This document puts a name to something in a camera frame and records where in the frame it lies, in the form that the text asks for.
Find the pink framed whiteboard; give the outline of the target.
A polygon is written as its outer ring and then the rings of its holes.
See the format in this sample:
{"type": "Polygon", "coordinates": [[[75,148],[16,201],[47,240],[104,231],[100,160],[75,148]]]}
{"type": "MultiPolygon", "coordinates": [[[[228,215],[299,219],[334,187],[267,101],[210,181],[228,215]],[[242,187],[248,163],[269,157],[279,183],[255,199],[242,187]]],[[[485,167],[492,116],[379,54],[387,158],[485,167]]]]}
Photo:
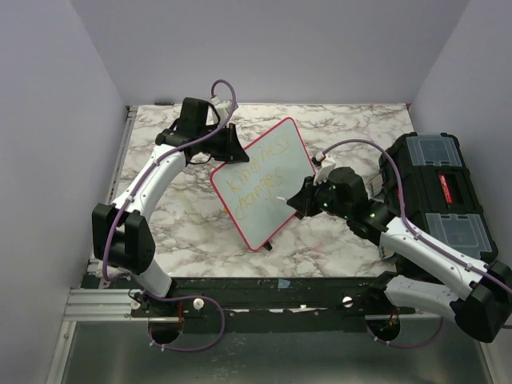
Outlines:
{"type": "Polygon", "coordinates": [[[284,118],[245,148],[250,160],[222,164],[210,182],[247,247],[263,248],[295,216],[277,196],[290,198],[314,174],[298,126],[284,118]]]}

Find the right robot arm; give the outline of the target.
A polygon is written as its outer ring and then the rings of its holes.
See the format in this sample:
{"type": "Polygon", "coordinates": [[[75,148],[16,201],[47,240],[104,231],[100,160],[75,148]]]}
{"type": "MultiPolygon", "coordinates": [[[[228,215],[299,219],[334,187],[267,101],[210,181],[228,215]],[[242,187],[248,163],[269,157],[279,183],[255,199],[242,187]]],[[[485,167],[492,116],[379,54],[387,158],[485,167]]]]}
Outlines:
{"type": "Polygon", "coordinates": [[[326,213],[346,221],[358,237],[391,250],[419,266],[438,282],[392,275],[368,293],[380,314],[409,307],[455,322],[472,338],[495,340],[511,315],[511,269],[465,255],[413,226],[403,214],[368,197],[362,178],[349,167],[333,169],[321,182],[305,177],[286,204],[304,217],[326,213]]]}

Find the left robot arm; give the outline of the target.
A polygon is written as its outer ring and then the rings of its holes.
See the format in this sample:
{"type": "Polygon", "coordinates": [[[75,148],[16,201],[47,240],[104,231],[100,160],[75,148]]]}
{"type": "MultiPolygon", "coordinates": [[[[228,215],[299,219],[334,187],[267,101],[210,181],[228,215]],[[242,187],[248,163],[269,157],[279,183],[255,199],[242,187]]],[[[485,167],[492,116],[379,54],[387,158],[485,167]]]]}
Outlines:
{"type": "Polygon", "coordinates": [[[161,316],[172,314],[178,304],[170,291],[171,277],[155,261],[156,245],[149,221],[172,181],[193,156],[208,154],[229,164],[248,162],[231,116],[235,100],[185,98],[180,115],[155,139],[149,159],[132,183],[111,204],[97,204],[92,212],[93,253],[102,261],[102,275],[112,282],[107,268],[131,277],[150,296],[150,307],[161,316]]]}

